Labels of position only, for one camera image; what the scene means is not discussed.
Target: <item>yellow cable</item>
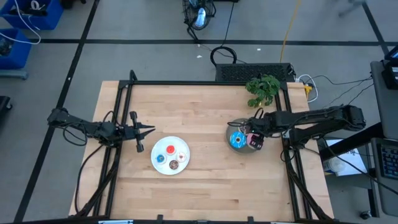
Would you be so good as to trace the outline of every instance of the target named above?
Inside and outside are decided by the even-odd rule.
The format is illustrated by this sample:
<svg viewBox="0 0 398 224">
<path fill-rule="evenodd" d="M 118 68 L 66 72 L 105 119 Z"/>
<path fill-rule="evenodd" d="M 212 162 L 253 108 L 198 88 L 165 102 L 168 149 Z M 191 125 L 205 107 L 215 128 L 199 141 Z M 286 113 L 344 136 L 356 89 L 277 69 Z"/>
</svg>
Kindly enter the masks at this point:
<svg viewBox="0 0 398 224">
<path fill-rule="evenodd" d="M 279 63 L 282 63 L 282 59 L 283 59 L 283 57 L 284 57 L 284 50 L 285 50 L 285 44 L 286 44 L 287 36 L 289 35 L 289 31 L 290 31 L 290 29 L 291 29 L 292 26 L 293 26 L 293 21 L 294 21 L 294 19 L 296 18 L 297 10 L 299 9 L 299 6 L 300 6 L 300 5 L 301 5 L 301 0 L 297 0 L 297 4 L 296 4 L 296 7 L 295 7 L 294 12 L 293 12 L 292 19 L 290 20 L 289 28 L 288 28 L 287 31 L 286 31 L 284 43 L 283 43 L 283 45 L 282 45 L 282 51 L 280 52 Z"/>
</svg>

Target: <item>white cable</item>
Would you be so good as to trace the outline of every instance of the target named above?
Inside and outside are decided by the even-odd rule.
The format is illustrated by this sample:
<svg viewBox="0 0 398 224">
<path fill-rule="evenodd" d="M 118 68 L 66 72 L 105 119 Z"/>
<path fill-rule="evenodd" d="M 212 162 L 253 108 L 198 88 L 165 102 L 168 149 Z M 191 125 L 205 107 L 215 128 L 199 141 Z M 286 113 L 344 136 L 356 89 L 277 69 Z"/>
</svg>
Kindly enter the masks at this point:
<svg viewBox="0 0 398 224">
<path fill-rule="evenodd" d="M 318 88 L 317 88 L 317 85 L 315 84 L 315 82 L 313 81 L 313 79 L 312 79 L 312 77 L 310 75 L 303 74 L 303 75 L 299 76 L 298 79 L 300 80 L 302 77 L 309 77 L 311 79 L 313 87 L 315 88 L 315 92 L 317 93 L 317 95 L 316 95 L 316 97 L 314 99 L 308 101 L 308 103 L 312 103 L 312 102 L 314 102 L 315 100 L 318 99 Z"/>
<path fill-rule="evenodd" d="M 16 39 L 13 39 L 13 38 L 11 38 L 11 37 L 8 37 L 8 36 L 6 36 L 6 35 L 4 35 L 4 34 L 2 34 L 2 33 L 0 33 L 0 35 L 3 36 L 3 37 L 5 37 L 5 38 L 7 38 L 7 39 L 9 39 L 9 40 L 13 40 L 13 41 L 19 42 L 19 43 L 32 44 L 32 45 L 39 44 L 40 41 L 42 40 L 42 37 L 41 37 L 38 33 L 36 33 L 36 31 L 33 30 L 28 24 L 26 24 L 25 20 L 23 20 L 23 18 L 22 18 L 22 16 L 21 16 L 21 12 L 19 12 L 19 6 L 18 6 L 17 0 L 14 0 L 14 2 L 15 2 L 15 6 L 17 7 L 17 12 L 18 12 L 18 15 L 19 15 L 20 19 L 23 21 L 23 23 L 24 23 L 34 34 L 36 34 L 36 36 L 39 38 L 39 40 L 38 40 L 36 43 L 32 43 L 32 42 L 23 41 L 23 40 L 16 40 Z"/>
</svg>

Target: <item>white plate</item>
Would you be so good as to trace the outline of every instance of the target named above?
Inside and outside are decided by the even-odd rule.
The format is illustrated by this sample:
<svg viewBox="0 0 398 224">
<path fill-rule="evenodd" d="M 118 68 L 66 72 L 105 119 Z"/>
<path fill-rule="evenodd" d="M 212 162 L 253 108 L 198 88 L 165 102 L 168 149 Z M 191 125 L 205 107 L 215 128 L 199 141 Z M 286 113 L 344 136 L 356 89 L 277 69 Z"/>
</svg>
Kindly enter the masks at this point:
<svg viewBox="0 0 398 224">
<path fill-rule="evenodd" d="M 167 146 L 174 146 L 175 153 L 173 155 L 170 156 L 166 153 Z M 177 155 L 179 152 L 184 152 L 185 155 L 187 156 L 187 158 L 185 159 L 184 162 L 179 162 L 178 168 L 173 170 L 170 168 L 169 164 L 170 164 L 170 161 L 177 160 Z M 162 154 L 165 157 L 165 159 L 166 159 L 165 163 L 159 164 L 157 162 L 156 157 L 159 154 Z M 157 143 L 155 144 L 155 146 L 152 149 L 152 152 L 150 154 L 150 160 L 152 161 L 152 165 L 155 167 L 155 169 L 158 172 L 160 172 L 161 174 L 165 174 L 165 175 L 175 175 L 175 174 L 178 174 L 179 172 L 183 171 L 186 168 L 186 166 L 188 165 L 189 158 L 190 158 L 190 151 L 189 151 L 189 147 L 188 147 L 187 143 L 185 143 L 184 140 L 182 140 L 178 137 L 175 137 L 175 136 L 165 137 L 165 138 L 162 138 L 161 140 L 157 141 Z"/>
</svg>

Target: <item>wooden tabletop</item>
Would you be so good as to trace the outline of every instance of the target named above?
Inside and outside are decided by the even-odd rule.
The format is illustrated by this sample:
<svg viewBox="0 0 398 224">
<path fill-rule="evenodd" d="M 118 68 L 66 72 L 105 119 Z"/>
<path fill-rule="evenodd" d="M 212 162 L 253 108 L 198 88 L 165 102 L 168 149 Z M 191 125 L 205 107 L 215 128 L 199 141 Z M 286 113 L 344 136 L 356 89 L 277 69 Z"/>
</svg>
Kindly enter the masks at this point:
<svg viewBox="0 0 398 224">
<path fill-rule="evenodd" d="M 113 109 L 117 87 L 118 82 L 103 82 L 93 121 Z M 302 84 L 288 87 L 293 112 L 308 110 Z M 249 155 L 233 152 L 226 142 L 228 121 L 254 115 L 256 109 L 246 104 L 252 97 L 244 86 L 134 85 L 129 110 L 156 131 L 143 140 L 142 153 L 135 141 L 123 143 L 111 218 L 153 220 L 163 214 L 165 220 L 246 221 L 253 216 L 255 221 L 293 221 L 286 168 L 279 158 L 281 140 L 265 139 L 264 147 Z M 264 108 L 275 110 L 275 103 Z M 180 137 L 190 148 L 187 168 L 173 176 L 158 173 L 150 161 L 152 147 L 166 136 Z M 97 147 L 91 139 L 84 158 Z M 315 141 L 307 147 L 318 150 Z M 332 217 L 321 160 L 313 152 L 301 150 L 301 155 L 307 189 Z M 83 170 L 80 208 L 97 188 L 103 156 L 104 149 Z M 107 194 L 105 190 L 101 213 Z M 304 217 L 301 203 L 300 211 Z M 75 213 L 73 206 L 70 213 Z"/>
</svg>

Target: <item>keyboard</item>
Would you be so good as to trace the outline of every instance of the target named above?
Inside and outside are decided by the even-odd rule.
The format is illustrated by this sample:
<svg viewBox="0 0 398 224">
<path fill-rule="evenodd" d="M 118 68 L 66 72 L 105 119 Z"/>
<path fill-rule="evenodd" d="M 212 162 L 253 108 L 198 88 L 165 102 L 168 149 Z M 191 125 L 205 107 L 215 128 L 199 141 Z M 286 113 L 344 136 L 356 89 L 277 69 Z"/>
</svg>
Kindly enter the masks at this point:
<svg viewBox="0 0 398 224">
<path fill-rule="evenodd" d="M 398 149 L 381 146 L 382 175 L 384 177 L 398 179 Z"/>
<path fill-rule="evenodd" d="M 217 81 L 248 82 L 259 74 L 272 75 L 280 82 L 294 82 L 295 72 L 289 63 L 217 64 Z"/>
</svg>

